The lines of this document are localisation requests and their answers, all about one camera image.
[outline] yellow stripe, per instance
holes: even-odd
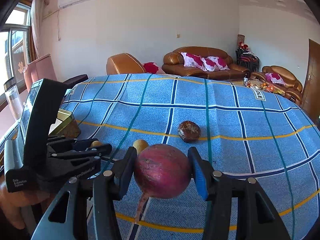
[[[304,199],[300,203],[296,204],[294,206],[294,209],[297,209],[297,208],[301,207],[303,204],[305,204],[306,202],[308,202],[309,200],[314,198],[319,192],[320,192],[320,190],[314,192],[311,196],[307,197],[306,199]],[[287,209],[285,211],[280,212],[279,215],[282,217],[282,216],[290,213],[291,211],[292,211],[292,209],[289,208],[289,209]],[[129,221],[131,223],[134,223],[134,218],[125,216],[125,215],[120,214],[118,212],[116,212],[116,217],[120,218],[122,220]],[[163,225],[159,225],[159,224],[153,224],[153,223],[149,223],[149,222],[146,222],[146,221],[143,221],[143,220],[139,221],[138,224],[141,225],[141,226],[149,227],[149,228],[154,228],[154,229],[164,230],[164,231],[171,231],[171,232],[178,232],[178,233],[190,233],[190,234],[201,234],[201,233],[203,233],[203,228],[176,228],[176,227],[163,226]],[[229,231],[233,231],[233,230],[236,230],[236,229],[237,229],[236,225],[229,227]]]
[[[97,123],[91,123],[91,122],[82,122],[83,124],[87,124],[87,125],[92,125],[92,126],[105,126],[105,127],[109,127],[109,128],[114,128],[114,129],[118,129],[118,130],[123,130],[123,131],[127,131],[128,128],[125,127],[121,127],[121,126],[116,126],[116,125],[111,125],[111,124],[97,124]],[[296,132],[292,132],[289,134],[283,134],[283,135],[276,135],[275,138],[285,138],[285,137],[289,137],[292,135],[297,134],[298,132],[301,132],[304,129],[310,128],[312,126],[315,125],[307,125],[307,126],[303,126],[300,129],[298,129]],[[151,135],[159,135],[159,136],[169,136],[169,137],[176,137],[179,138],[179,135],[176,134],[166,134],[166,133],[162,133],[162,132],[151,132],[151,131],[144,131],[144,130],[139,130],[139,129],[131,129],[130,131],[132,132],[138,132],[138,133],[143,133],[143,134],[151,134]],[[270,140],[273,139],[272,136],[265,136],[265,137],[247,137],[246,139],[243,139],[242,137],[229,137],[229,136],[224,136],[224,135],[216,135],[216,136],[211,136],[210,139],[211,140],[215,140],[217,138],[222,138],[222,139],[226,139],[226,140],[233,140],[233,141],[253,141],[253,140]],[[200,137],[199,140],[207,140],[207,137]]]
[[[312,199],[313,197],[315,197],[318,193],[320,192],[320,190],[317,190],[316,192],[314,192],[311,196],[307,197],[306,199],[302,200],[300,203],[296,204],[294,206],[294,209],[297,209],[299,207],[301,207],[303,204],[307,203],[310,199]],[[289,208],[285,211],[282,211],[279,213],[280,216],[284,216],[288,213],[290,213],[292,211],[292,208]]]
[[[176,79],[173,77],[165,77],[165,78],[151,78],[150,81],[153,80],[166,80],[166,79]],[[185,81],[185,82],[191,82],[191,83],[195,83],[195,84],[200,84],[200,85],[204,85],[204,82],[199,82],[199,81],[195,81],[195,80],[191,80],[191,79],[184,79],[184,78],[178,78],[178,80],[181,81]],[[127,82],[143,82],[143,81],[147,81],[146,79],[135,79],[135,80],[127,80]],[[125,82],[124,80],[119,80],[119,81],[107,81],[106,83],[112,84],[112,83],[123,83]],[[86,84],[103,84],[104,81],[96,81],[96,82],[83,82],[81,84],[86,85]],[[208,84],[221,84],[221,85],[232,85],[231,83],[223,83],[223,82],[209,82]]]
[[[120,214],[116,212],[116,217],[120,218],[122,220],[126,220],[128,222],[134,223],[134,218],[125,216],[123,214]],[[170,232],[178,232],[178,233],[191,233],[191,234],[202,234],[203,233],[203,228],[176,228],[176,227],[169,227],[169,226],[163,226],[159,224],[153,224],[149,223],[143,220],[140,220],[138,222],[138,225],[144,226],[144,227],[149,227],[149,228],[154,228],[158,230],[164,230],[164,231],[170,231]],[[236,230],[237,226],[230,226],[229,230]]]

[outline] leather armchair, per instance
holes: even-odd
[[[194,67],[185,67],[183,56],[180,54],[181,52],[188,52],[201,57],[221,57],[225,60],[230,69],[207,72]],[[240,80],[244,77],[250,77],[249,69],[234,64],[232,58],[221,49],[195,46],[182,47],[166,54],[164,56],[163,62],[164,64],[162,66],[162,69],[164,70],[164,72],[172,75],[192,76],[214,80]]]
[[[128,53],[121,53],[108,58],[106,70],[108,75],[146,73],[143,65]]]
[[[267,81],[266,73],[277,73],[282,77],[285,85],[273,84],[274,87],[280,90],[284,97],[293,101],[297,105],[301,105],[302,102],[302,89],[303,86],[301,82],[293,75],[289,70],[281,66],[264,66],[262,72],[252,72],[251,77],[264,81],[267,84],[271,82]]]

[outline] white label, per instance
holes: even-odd
[[[26,183],[26,180],[18,180],[18,179],[13,179],[13,184],[15,187],[21,187],[23,186],[23,183]]]
[[[252,88],[252,91],[257,100],[266,101],[266,98],[264,97],[264,94],[261,90]]]
[[[94,170],[94,167],[95,167],[95,166],[93,166],[92,168],[90,168],[90,169],[88,169],[88,170],[86,170],[86,171],[81,172],[81,173],[78,174],[76,177],[79,178],[79,177],[81,177],[81,176],[83,176],[83,175],[85,175],[85,174],[93,171],[93,170]]]
[[[76,90],[76,88],[77,88],[78,85],[79,85],[79,84],[76,84],[76,85],[73,87],[73,89],[70,91],[70,93],[69,93],[68,95],[73,95],[73,93],[75,92],[75,90]]]

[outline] person's hand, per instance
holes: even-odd
[[[0,208],[7,220],[17,229],[25,228],[20,208],[35,205],[42,201],[49,200],[50,194],[42,191],[24,190],[9,193],[5,183],[4,175],[0,177]]]

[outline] pink cushion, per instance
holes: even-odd
[[[200,56],[196,56],[186,52],[181,52],[181,55],[183,56],[185,67],[196,67],[200,68],[203,71],[207,71],[206,68],[203,66]]]
[[[213,62],[211,59],[207,57],[202,57],[201,61],[203,62],[204,67],[206,68],[207,71],[216,71],[219,70],[217,64]]]
[[[145,63],[143,64],[143,67],[147,71],[147,73],[150,74],[165,74],[162,68],[159,68],[155,62]]]
[[[273,84],[285,85],[282,77],[277,73],[266,73],[266,78],[268,81],[271,81]]]
[[[219,70],[227,70],[228,65],[221,57],[208,57],[208,59],[212,60],[218,66]]]

